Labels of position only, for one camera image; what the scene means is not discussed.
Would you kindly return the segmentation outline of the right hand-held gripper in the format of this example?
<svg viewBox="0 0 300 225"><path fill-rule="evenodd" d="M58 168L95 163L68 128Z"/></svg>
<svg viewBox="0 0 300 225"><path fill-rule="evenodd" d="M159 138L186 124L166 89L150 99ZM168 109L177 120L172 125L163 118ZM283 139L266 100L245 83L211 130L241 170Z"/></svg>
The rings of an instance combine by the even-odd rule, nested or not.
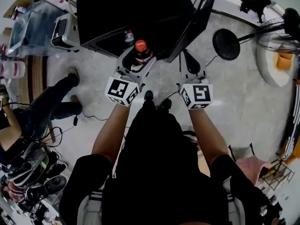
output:
<svg viewBox="0 0 300 225"><path fill-rule="evenodd" d="M204 109L213 101L213 85L206 77L206 65L199 55L188 49L180 52L179 64L181 77L186 79L178 82L177 87L187 109Z"/></svg>

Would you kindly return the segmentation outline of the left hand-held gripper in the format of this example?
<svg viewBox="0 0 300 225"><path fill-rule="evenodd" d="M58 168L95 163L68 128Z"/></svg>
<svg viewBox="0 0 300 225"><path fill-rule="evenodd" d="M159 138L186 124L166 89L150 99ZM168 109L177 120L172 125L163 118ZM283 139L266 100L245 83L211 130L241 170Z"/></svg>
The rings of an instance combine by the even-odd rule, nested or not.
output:
<svg viewBox="0 0 300 225"><path fill-rule="evenodd" d="M152 57L144 64L135 65L133 48L125 50L116 61L113 76L110 76L105 89L106 97L113 103L130 106L142 91L145 83L142 80L149 74L150 69L157 61ZM122 71L131 71L131 76Z"/></svg>

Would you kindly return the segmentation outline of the cola bottle with red cap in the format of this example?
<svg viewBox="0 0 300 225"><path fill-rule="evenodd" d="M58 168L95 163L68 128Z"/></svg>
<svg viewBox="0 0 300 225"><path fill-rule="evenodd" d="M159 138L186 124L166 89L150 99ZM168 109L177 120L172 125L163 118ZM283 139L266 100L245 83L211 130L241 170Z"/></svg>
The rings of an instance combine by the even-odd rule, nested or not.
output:
<svg viewBox="0 0 300 225"><path fill-rule="evenodd" d="M146 42L142 39L137 40L135 42L135 46L133 48L133 54L136 61L139 64L145 64L153 57L152 50L147 46Z"/></svg>

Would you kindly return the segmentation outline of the black cabinet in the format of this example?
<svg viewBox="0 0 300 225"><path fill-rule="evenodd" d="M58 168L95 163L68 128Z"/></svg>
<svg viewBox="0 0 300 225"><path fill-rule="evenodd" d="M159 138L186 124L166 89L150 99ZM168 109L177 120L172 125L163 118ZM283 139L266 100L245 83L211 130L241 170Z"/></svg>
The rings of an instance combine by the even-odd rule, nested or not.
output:
<svg viewBox="0 0 300 225"><path fill-rule="evenodd" d="M215 0L76 0L82 47L119 57L125 31L142 39L159 60L172 62L205 29Z"/></svg>

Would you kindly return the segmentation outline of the person's left forearm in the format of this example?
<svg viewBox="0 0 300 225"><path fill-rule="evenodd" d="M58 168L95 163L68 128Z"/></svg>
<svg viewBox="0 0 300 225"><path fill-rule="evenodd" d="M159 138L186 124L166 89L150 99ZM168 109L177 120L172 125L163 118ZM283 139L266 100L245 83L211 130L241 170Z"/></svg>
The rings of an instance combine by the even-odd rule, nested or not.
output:
<svg viewBox="0 0 300 225"><path fill-rule="evenodd" d="M92 154L103 155L112 165L115 164L122 144L129 112L129 106L115 105L108 120L96 137Z"/></svg>

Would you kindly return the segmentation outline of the person's right forearm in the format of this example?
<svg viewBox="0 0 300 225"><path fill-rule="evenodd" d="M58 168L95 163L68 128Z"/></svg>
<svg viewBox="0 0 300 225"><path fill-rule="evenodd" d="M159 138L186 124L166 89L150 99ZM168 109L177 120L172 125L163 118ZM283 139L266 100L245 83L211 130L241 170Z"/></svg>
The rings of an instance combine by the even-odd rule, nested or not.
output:
<svg viewBox="0 0 300 225"><path fill-rule="evenodd" d="M204 109L189 110L198 144L209 166L221 155L228 155L227 144Z"/></svg>

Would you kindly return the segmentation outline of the black standing fan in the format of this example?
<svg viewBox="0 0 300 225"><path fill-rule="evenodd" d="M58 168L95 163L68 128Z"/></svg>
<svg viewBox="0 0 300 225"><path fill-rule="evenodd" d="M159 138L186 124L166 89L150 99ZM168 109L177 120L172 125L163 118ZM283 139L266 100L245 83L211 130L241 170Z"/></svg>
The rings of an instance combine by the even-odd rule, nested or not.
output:
<svg viewBox="0 0 300 225"><path fill-rule="evenodd" d="M214 33L212 43L220 58L234 60L240 54L240 45L250 40L271 52L299 54L300 15L295 9L287 8L282 17L268 20L255 32L240 38L230 30L219 29Z"/></svg>

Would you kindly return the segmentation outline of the person's black right shoe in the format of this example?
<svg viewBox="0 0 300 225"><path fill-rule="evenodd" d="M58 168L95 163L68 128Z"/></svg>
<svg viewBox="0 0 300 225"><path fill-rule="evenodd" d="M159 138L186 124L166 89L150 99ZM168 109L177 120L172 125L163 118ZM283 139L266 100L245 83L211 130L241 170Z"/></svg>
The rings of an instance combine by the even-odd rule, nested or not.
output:
<svg viewBox="0 0 300 225"><path fill-rule="evenodd" d="M171 109L171 107L172 107L172 101L169 98L166 98L160 104L159 109L165 109L165 110L169 111Z"/></svg>

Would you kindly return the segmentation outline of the silver suitcase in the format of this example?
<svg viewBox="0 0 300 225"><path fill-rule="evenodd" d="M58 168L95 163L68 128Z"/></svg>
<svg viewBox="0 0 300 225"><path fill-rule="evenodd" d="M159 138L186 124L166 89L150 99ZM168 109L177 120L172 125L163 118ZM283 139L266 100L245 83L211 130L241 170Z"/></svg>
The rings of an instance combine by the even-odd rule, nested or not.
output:
<svg viewBox="0 0 300 225"><path fill-rule="evenodd" d="M81 45L77 18L71 13L56 19L51 44L68 52L79 52Z"/></svg>

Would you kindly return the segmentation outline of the white beanbag chair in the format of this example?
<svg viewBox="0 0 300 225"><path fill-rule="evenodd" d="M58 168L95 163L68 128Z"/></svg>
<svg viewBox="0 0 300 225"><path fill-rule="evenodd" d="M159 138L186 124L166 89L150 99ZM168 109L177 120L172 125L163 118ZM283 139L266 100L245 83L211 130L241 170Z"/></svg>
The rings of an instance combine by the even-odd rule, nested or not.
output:
<svg viewBox="0 0 300 225"><path fill-rule="evenodd" d="M288 71L279 71L275 68L275 53L266 50L260 46L256 48L256 61L261 76L265 82L272 87L283 87L288 84L293 76L293 60L292 67Z"/></svg>

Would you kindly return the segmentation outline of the orange cushion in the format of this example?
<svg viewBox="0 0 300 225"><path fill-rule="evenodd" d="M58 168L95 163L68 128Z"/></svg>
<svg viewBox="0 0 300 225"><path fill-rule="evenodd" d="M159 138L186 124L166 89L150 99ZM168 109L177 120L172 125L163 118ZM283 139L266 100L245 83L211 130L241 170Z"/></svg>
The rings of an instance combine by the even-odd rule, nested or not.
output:
<svg viewBox="0 0 300 225"><path fill-rule="evenodd" d="M294 55L289 53L275 53L275 68L279 71L288 71L292 67Z"/></svg>

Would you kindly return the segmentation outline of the person's black clothing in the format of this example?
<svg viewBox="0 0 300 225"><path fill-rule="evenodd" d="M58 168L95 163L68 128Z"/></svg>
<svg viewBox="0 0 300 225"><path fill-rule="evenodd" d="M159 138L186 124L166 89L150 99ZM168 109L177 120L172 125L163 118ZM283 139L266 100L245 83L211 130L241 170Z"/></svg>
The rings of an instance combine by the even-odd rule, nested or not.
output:
<svg viewBox="0 0 300 225"><path fill-rule="evenodd" d="M146 101L125 128L114 165L80 157L60 201L66 225L285 225L230 155L210 177L176 118Z"/></svg>

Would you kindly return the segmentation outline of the black white striped blanket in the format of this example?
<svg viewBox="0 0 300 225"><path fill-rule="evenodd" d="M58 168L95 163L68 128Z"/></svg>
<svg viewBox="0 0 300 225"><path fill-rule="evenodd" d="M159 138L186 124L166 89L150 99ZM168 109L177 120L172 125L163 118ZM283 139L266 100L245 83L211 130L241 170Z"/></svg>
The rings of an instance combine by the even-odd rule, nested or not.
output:
<svg viewBox="0 0 300 225"><path fill-rule="evenodd" d="M283 159L288 159L293 153L294 147L300 134L300 84L296 84L295 103L292 117L290 119L290 131L287 134L287 143L283 153Z"/></svg>

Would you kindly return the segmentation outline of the pink cloth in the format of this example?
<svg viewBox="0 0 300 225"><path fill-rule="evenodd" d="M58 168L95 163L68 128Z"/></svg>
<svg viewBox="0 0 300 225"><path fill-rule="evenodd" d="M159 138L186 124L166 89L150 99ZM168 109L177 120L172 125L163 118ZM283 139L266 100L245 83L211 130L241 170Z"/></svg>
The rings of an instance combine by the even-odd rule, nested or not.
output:
<svg viewBox="0 0 300 225"><path fill-rule="evenodd" d="M262 169L266 168L268 170L271 162L265 162L253 155L248 158L238 159L236 164L243 171L245 176L252 182L252 184L256 185Z"/></svg>

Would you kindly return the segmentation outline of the cardboard box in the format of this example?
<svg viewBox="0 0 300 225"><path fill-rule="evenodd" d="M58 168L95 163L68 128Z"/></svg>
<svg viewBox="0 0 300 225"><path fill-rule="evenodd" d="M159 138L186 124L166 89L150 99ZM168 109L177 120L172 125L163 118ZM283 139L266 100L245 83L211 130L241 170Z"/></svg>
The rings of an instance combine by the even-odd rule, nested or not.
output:
<svg viewBox="0 0 300 225"><path fill-rule="evenodd" d="M16 0L12 3L12 5L8 8L8 10L4 13L3 18L10 18L10 16L14 13L15 7L27 8L34 0Z"/></svg>

